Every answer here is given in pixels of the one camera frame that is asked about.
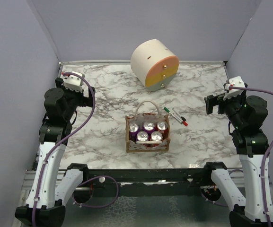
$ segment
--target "wooden crate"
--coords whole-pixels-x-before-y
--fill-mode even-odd
[[[168,133],[163,138],[163,142],[156,147],[146,147],[143,144],[137,144],[129,140],[129,124],[131,122],[136,122],[142,129],[142,123],[145,121],[152,121],[155,124],[159,121],[166,121],[168,123]],[[156,113],[140,113],[137,115],[136,119],[134,117],[126,116],[126,151],[127,153],[132,152],[152,152],[152,151],[169,151],[170,146],[170,122],[168,115],[161,115]]]

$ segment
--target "soda can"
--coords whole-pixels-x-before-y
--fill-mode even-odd
[[[136,140],[140,142],[146,142],[149,140],[149,135],[145,131],[140,131],[136,135]]]
[[[159,131],[154,131],[152,134],[151,134],[151,141],[162,141],[163,140],[163,135],[161,134],[161,132]],[[156,144],[153,144],[153,147],[156,147],[158,146],[159,144],[156,143]]]
[[[153,122],[144,122],[142,129],[148,133],[148,135],[151,135],[155,131],[155,124]]]
[[[140,127],[136,123],[129,124],[129,140],[136,142],[136,135],[140,132]]]
[[[165,136],[169,131],[168,123],[165,121],[157,122],[156,131],[159,131],[163,136]]]

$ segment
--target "white wall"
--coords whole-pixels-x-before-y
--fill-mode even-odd
[[[38,148],[58,59],[26,0],[0,0],[0,227],[11,226]]]
[[[273,91],[273,0],[263,0],[240,39],[228,62],[229,77],[241,76],[249,87]],[[262,127],[271,143],[273,139],[273,97],[263,97],[268,102],[269,115]],[[273,150],[269,173],[273,183]]]
[[[130,60],[159,39],[180,60],[227,61],[261,0],[32,0],[61,61]]]

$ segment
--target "marker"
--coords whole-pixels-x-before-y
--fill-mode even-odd
[[[180,118],[183,120],[183,124],[184,124],[185,126],[188,126],[188,124],[187,124],[187,122],[186,122],[186,119],[185,119],[182,115],[180,115],[179,112],[177,112],[174,108],[172,108],[172,110],[173,110],[177,115],[180,116]]]
[[[175,116],[173,113],[171,113],[166,107],[164,108],[164,110],[167,112],[167,113],[169,113],[169,114],[171,114],[179,123],[183,123],[183,120],[182,119],[180,119],[179,117],[177,117],[177,116]]]

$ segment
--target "white marble surface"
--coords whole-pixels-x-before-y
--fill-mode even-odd
[[[228,119],[214,113],[207,115],[203,98],[223,93],[226,73],[222,65],[182,64],[177,76],[163,90],[147,94],[129,64],[68,65],[63,71],[85,74],[96,89],[96,108],[88,124],[69,139],[60,168],[72,162],[89,168],[190,168],[203,167],[207,161],[223,161],[227,167],[240,167]],[[188,122],[185,127],[170,117],[169,152],[126,153],[125,116],[133,115],[143,100],[154,100],[161,111],[176,108]],[[155,112],[146,103],[141,112]],[[76,129],[90,113],[78,109]]]

